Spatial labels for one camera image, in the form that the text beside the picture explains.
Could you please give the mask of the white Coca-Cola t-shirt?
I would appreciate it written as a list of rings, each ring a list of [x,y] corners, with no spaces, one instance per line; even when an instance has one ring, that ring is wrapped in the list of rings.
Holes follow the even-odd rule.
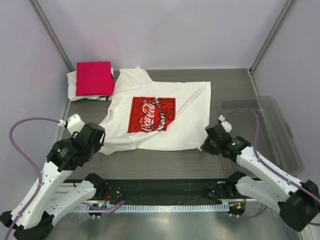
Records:
[[[153,81],[141,67],[122,68],[110,97],[100,152],[198,149],[210,121],[211,83]]]

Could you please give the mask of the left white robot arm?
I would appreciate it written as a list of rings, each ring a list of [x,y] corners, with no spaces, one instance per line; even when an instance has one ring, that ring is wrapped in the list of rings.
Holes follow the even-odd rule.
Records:
[[[86,123],[70,138],[53,144],[28,194],[15,209],[0,216],[1,223],[9,232],[14,231],[17,240],[44,240],[72,208],[91,198],[100,200],[106,195],[106,181],[90,173],[65,196],[52,200],[59,186],[72,172],[89,162],[101,149],[105,135],[101,126]]]

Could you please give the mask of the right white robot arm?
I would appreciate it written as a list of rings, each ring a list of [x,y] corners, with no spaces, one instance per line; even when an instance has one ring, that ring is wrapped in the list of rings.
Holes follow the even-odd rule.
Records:
[[[252,198],[277,212],[291,229],[300,232],[320,213],[318,186],[286,173],[261,155],[241,136],[231,137],[231,124],[223,121],[207,126],[201,146],[211,155],[221,155],[249,170],[259,180],[237,171],[228,178],[225,191],[231,198]]]

